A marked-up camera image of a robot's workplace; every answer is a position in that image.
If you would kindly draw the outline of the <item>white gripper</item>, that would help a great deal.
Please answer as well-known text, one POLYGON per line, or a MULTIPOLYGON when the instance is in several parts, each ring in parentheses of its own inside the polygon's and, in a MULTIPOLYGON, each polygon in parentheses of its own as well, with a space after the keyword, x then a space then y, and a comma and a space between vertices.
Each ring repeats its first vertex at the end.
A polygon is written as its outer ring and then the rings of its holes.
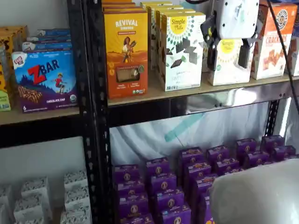
POLYGON ((221 39, 242 39, 238 65, 248 67, 250 50, 257 41, 263 25, 257 25, 258 0, 215 0, 213 13, 201 24, 201 32, 208 46, 207 66, 216 70, 221 39))

